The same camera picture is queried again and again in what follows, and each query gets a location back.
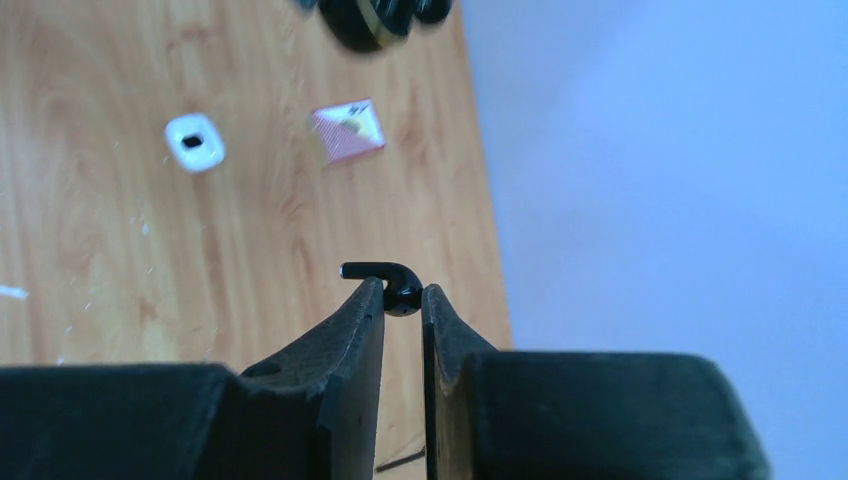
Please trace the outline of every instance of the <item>white wall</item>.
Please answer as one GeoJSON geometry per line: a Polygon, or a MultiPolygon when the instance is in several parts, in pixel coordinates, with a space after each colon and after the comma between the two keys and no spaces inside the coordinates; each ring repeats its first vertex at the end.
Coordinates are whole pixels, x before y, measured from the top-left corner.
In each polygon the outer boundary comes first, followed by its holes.
{"type": "Polygon", "coordinates": [[[848,479],[848,2],[463,12],[516,346],[706,355],[848,479]]]}

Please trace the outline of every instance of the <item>wood grain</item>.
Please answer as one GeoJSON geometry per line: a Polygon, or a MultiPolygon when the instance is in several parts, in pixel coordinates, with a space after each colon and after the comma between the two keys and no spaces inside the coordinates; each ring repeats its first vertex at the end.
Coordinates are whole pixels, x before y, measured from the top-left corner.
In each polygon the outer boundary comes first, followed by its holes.
{"type": "MultiPolygon", "coordinates": [[[[359,58],[284,0],[0,0],[0,284],[29,292],[0,297],[0,362],[240,371],[347,298],[349,260],[508,345],[464,42],[458,9],[359,58]],[[387,148],[324,168],[309,112],[364,97],[387,148]],[[192,111],[228,146],[200,176],[162,136],[192,111]]],[[[378,463],[423,445],[419,318],[387,322],[378,463]]]]}

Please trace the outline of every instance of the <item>wooden floor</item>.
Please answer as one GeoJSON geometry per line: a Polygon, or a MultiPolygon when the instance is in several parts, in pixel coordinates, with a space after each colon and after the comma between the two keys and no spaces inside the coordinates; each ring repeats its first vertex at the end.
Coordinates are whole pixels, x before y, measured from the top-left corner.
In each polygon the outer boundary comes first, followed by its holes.
{"type": "MultiPolygon", "coordinates": [[[[508,345],[459,15],[362,59],[288,0],[0,0],[0,284],[28,292],[0,296],[0,362],[240,371],[347,298],[350,260],[508,345]],[[310,111],[363,97],[388,147],[324,168],[310,111]],[[228,146],[200,176],[163,141],[193,111],[228,146]]],[[[387,322],[378,463],[424,442],[419,318],[387,322]]]]}

